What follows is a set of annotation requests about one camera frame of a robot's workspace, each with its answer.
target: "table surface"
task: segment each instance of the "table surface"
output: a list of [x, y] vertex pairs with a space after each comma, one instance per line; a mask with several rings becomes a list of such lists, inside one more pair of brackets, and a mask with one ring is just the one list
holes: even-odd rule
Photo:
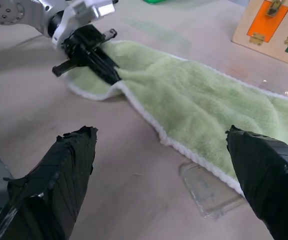
[[[196, 60], [263, 89], [288, 95], [288, 64], [231, 42], [244, 7], [227, 0], [121, 0], [95, 25], [119, 40]], [[0, 158], [14, 177], [28, 173], [57, 135], [94, 126], [94, 171], [71, 240], [271, 240], [244, 204], [203, 218], [178, 169], [189, 161], [163, 146], [123, 97], [74, 95], [51, 70], [65, 56], [25, 25], [0, 26]]]

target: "light green towel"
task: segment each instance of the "light green towel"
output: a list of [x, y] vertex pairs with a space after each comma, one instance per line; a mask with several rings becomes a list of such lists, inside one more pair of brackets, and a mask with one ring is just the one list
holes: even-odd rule
[[288, 98], [248, 86], [197, 62], [143, 45], [110, 42], [104, 51], [123, 81], [109, 86], [87, 67], [68, 73], [69, 87], [93, 100], [125, 94], [161, 142], [207, 168], [242, 194], [226, 148], [231, 125], [288, 144]]

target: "wooden board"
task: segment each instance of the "wooden board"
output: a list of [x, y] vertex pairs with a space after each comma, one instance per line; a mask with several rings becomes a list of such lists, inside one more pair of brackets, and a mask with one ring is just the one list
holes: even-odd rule
[[[250, 36], [248, 33], [264, 2], [267, 1], [251, 0], [249, 2], [232, 41], [236, 44], [243, 45], [247, 48], [288, 63], [288, 46], [284, 43], [288, 38], [288, 11], [282, 17], [282, 20], [278, 24], [278, 27], [271, 38], [265, 38], [262, 45], [256, 45], [250, 42]], [[285, 0], [283, 5], [288, 7], [288, 0]]]

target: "orange panel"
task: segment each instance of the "orange panel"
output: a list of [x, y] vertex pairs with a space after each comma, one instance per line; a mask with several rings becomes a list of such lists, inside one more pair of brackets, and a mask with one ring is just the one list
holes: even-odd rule
[[260, 7], [252, 25], [250, 26], [247, 35], [252, 36], [253, 33], [258, 33], [265, 35], [265, 42], [269, 42], [273, 37], [276, 29], [278, 29], [279, 25], [281, 24], [283, 18], [285, 17], [286, 13], [288, 12], [288, 6], [282, 5], [276, 16], [267, 16], [266, 13], [268, 12], [272, 2], [271, 1], [264, 1], [262, 6]]

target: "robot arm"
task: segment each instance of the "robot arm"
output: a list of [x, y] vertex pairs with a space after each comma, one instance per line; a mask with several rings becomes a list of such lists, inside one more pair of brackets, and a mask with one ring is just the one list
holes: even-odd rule
[[115, 0], [0, 0], [0, 25], [26, 24], [60, 46], [70, 33], [115, 11]]

